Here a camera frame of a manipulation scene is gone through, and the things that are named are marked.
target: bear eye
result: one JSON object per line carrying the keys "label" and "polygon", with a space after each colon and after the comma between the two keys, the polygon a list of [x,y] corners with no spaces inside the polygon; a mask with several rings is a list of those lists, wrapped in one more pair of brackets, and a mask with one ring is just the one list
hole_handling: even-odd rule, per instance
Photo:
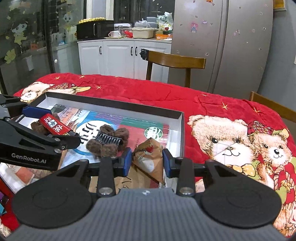
{"label": "bear eye", "polygon": [[217,143],[218,140],[217,140],[216,138],[212,138],[212,142],[213,142],[213,143]]}

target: brown fluffy hair clip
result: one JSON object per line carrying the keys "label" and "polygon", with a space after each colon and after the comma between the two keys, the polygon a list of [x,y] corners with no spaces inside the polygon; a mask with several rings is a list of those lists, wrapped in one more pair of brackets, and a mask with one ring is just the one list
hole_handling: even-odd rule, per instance
{"label": "brown fluffy hair clip", "polygon": [[[56,119],[58,119],[60,121],[60,118],[58,116],[57,113],[53,113],[52,114]],[[33,131],[36,131],[38,132],[39,134],[42,134],[42,135],[46,135],[48,136],[50,134],[49,130],[46,129],[42,124],[40,124],[38,121],[35,121],[35,122],[32,122],[31,123],[31,128]]]}
{"label": "brown fluffy hair clip", "polygon": [[124,150],[128,145],[129,131],[127,128],[119,128],[116,131],[109,125],[102,125],[100,131],[106,135],[121,138],[120,144],[103,145],[96,139],[91,139],[86,144],[86,149],[98,157],[116,156],[118,151]]}

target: gray ribbed panel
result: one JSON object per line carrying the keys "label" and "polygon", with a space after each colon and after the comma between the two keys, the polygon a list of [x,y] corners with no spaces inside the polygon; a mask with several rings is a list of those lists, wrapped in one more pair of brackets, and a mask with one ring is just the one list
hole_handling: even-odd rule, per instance
{"label": "gray ribbed panel", "polygon": [[193,198],[171,189],[122,189],[111,198],[100,198],[92,211],[70,226],[40,230],[22,225],[8,241],[284,241],[271,225],[234,229],[207,217]]}

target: yellow bow tie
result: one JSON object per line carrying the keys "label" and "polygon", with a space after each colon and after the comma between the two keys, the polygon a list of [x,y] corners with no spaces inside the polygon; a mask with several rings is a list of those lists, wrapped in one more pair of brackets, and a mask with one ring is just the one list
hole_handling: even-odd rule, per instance
{"label": "yellow bow tie", "polygon": [[236,165],[227,165],[227,166],[247,176],[254,177],[256,175],[255,168],[252,164],[245,164],[245,165],[242,165],[241,167]]}

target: picture frame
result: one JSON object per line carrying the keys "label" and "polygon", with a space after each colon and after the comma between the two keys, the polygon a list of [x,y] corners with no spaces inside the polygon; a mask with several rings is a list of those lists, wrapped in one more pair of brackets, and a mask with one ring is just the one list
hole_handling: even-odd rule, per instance
{"label": "picture frame", "polygon": [[286,0],[273,0],[274,11],[287,11]]}

